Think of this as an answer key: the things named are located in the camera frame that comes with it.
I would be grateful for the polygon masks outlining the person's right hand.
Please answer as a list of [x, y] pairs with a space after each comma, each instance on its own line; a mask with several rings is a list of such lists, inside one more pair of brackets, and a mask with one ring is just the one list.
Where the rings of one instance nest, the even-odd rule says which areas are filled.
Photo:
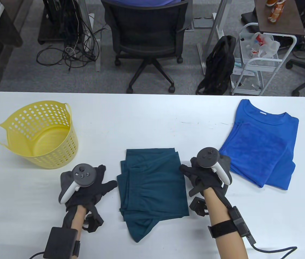
[[193, 157], [190, 160], [191, 166], [182, 164], [179, 170], [184, 174], [191, 182], [193, 188], [189, 191], [189, 196], [193, 197], [200, 193], [204, 195], [204, 190], [212, 188], [218, 197], [224, 197], [225, 192], [222, 187], [222, 181], [210, 168], [201, 167], [197, 158]]

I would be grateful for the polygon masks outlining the person's left hand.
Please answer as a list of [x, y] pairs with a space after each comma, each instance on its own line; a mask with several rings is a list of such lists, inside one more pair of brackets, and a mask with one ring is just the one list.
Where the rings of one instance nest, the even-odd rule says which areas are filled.
[[70, 198], [65, 202], [66, 211], [69, 211], [73, 207], [76, 208], [77, 206], [83, 206], [90, 211], [90, 208], [95, 206], [104, 195], [117, 187], [117, 181], [115, 180], [102, 183], [106, 171], [104, 165], [94, 167], [92, 170], [96, 171], [94, 182], [87, 187], [80, 187], [78, 191], [74, 191]]

